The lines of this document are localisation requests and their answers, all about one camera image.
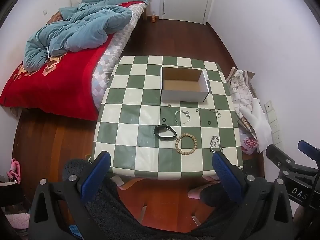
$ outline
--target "bracelet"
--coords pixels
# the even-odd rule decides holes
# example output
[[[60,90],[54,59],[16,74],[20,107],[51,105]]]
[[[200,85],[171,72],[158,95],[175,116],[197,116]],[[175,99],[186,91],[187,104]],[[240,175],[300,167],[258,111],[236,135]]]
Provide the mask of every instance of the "bracelet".
[[[179,149],[179,147],[178,147],[178,144],[179,144],[179,141],[182,139],[182,137],[185,137],[185,136],[188,136],[188,137],[190,137],[191,139],[193,139],[193,143],[195,144],[194,146],[193,146],[193,149],[191,150],[191,151],[189,151],[189,152],[183,152],[181,149]],[[177,138],[177,140],[176,140],[176,151],[178,152],[178,153],[180,153],[181,155],[190,155],[190,154],[192,154],[192,153],[194,153],[195,151],[196,151],[196,149],[197,149],[197,140],[196,140],[196,138],[192,135],[192,134],[190,134],[190,133],[184,133],[184,134],[182,134],[182,135],[180,135],[178,138]]]
[[[159,132],[160,130],[162,129],[169,129],[171,132],[173,132],[174,136],[160,136],[159,135]],[[153,130],[153,133],[155,134],[155,136],[157,138],[159,138],[160,140],[171,140],[171,139],[175,139],[177,137],[177,133],[175,130],[173,130],[172,127],[170,127],[169,125],[166,125],[165,123],[161,124],[161,125],[157,125],[154,130]]]

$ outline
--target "checkered tablecloth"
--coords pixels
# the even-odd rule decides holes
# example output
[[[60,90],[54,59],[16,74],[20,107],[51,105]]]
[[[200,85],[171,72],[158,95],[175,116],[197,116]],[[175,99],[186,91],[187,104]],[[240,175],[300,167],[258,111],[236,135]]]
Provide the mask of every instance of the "checkered tablecloth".
[[[204,69],[210,90],[206,100],[203,103],[162,102],[162,66]],[[199,107],[216,109],[221,117],[207,109],[196,112]],[[191,121],[180,125],[188,118],[179,113],[176,122],[177,110],[189,111]],[[162,123],[171,126],[178,136],[193,134],[197,139],[197,150],[191,155],[180,155],[175,150],[175,140],[156,138],[154,127]],[[230,162],[241,167],[237,116],[218,64],[181,57],[125,56],[116,64],[104,94],[94,135],[93,157],[96,158],[102,150],[109,152],[110,171],[129,177],[180,179],[213,176],[216,173],[209,148],[214,135],[220,138],[223,153]],[[191,150],[193,141],[183,138],[179,147],[183,151]]]

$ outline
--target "wooden floor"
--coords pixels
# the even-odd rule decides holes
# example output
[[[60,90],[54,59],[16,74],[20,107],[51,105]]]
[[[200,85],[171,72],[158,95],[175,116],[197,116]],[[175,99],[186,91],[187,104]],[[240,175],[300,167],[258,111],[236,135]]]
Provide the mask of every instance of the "wooden floor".
[[[218,36],[207,25],[159,20],[140,20],[125,47],[125,55],[166,55],[217,62],[227,76],[235,66]],[[22,186],[31,201],[40,179],[61,180],[65,162],[91,153],[95,122],[24,111],[19,120],[13,158],[21,164]],[[119,195],[138,218],[147,205],[143,224],[171,231],[195,228],[191,215],[203,222],[212,211],[187,197],[188,190],[205,184],[204,179],[183,181],[142,180]]]

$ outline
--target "cardboard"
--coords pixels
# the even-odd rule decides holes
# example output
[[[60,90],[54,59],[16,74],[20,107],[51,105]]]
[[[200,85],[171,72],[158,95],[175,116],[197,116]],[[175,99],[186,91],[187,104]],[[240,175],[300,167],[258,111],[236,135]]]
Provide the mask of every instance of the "cardboard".
[[[201,69],[161,67],[161,101],[203,102],[209,87]]]

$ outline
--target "blue comforter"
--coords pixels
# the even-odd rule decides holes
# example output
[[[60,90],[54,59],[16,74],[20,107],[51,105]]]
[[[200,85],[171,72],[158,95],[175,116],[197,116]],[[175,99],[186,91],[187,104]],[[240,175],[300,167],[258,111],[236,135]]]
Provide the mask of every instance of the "blue comforter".
[[[42,27],[27,41],[23,59],[25,70],[39,70],[49,55],[61,56],[67,51],[93,49],[105,43],[108,34],[122,30],[132,17],[129,8],[110,3],[128,1],[132,0],[91,0],[78,7],[60,8],[63,20]]]

